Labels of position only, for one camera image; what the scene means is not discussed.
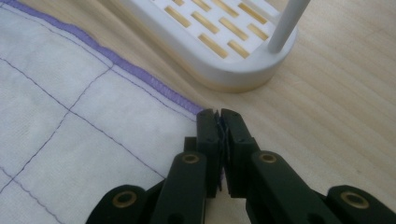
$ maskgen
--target cloth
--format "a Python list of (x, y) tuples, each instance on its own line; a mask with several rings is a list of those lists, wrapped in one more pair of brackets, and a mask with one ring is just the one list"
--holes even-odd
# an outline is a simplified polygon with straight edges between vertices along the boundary
[(202, 108), (77, 27), (0, 1), (0, 223), (85, 223), (163, 180)]

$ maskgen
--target wooden table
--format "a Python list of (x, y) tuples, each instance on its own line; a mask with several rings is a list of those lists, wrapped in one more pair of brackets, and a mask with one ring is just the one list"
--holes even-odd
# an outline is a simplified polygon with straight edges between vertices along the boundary
[[(240, 94), (187, 75), (117, 1), (21, 1), (77, 25), (195, 103), (238, 111), (261, 149), (282, 155), (312, 189), (352, 185), (396, 211), (396, 1), (311, 1), (274, 78)], [(248, 223), (243, 201), (226, 193), (207, 207), (206, 223)]]

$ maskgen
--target light wood tabletop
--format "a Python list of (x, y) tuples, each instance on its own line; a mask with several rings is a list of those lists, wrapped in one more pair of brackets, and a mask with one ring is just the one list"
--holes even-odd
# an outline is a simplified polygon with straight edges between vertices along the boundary
[[(260, 148), (283, 156), (312, 189), (351, 185), (396, 211), (396, 1), (311, 1), (275, 76), (238, 94), (189, 76), (117, 1), (21, 1), (75, 24), (196, 104), (239, 112)], [(248, 223), (244, 209), (223, 192), (208, 202), (206, 223)]]

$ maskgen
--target wood grain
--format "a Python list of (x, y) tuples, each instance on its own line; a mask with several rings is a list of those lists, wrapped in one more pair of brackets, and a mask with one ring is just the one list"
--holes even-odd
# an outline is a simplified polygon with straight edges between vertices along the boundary
[[(22, 2), (79, 26), (195, 103), (240, 112), (260, 147), (282, 155), (312, 189), (352, 185), (396, 211), (396, 1), (311, 1), (274, 78), (241, 94), (196, 82), (117, 1)], [(243, 202), (224, 192), (207, 207), (206, 223), (248, 223)]]

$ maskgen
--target white rod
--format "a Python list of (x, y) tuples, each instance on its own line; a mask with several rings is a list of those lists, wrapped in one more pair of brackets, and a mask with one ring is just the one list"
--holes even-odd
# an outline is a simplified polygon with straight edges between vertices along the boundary
[(297, 21), (301, 18), (308, 6), (309, 1), (289, 0), (268, 44), (268, 49), (271, 53), (279, 53), (283, 49)]

